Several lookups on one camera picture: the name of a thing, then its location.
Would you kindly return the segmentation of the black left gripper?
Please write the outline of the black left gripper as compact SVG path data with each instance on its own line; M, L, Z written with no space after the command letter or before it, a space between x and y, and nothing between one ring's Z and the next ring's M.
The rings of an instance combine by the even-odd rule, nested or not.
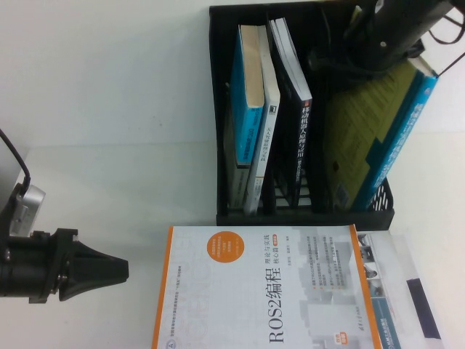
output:
M71 260L79 272L70 273ZM46 302L59 294L65 301L84 292L122 284L129 278L129 263L78 242L76 229L59 228L53 234L34 231L29 237L1 239L1 296Z

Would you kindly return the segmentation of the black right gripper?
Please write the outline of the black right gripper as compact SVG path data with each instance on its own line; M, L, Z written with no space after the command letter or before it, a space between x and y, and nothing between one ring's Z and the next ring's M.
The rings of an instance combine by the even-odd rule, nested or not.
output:
M351 79L380 77L395 63L424 52L424 32L424 5L358 5L344 33L349 58L311 49L308 65L311 70L329 69Z

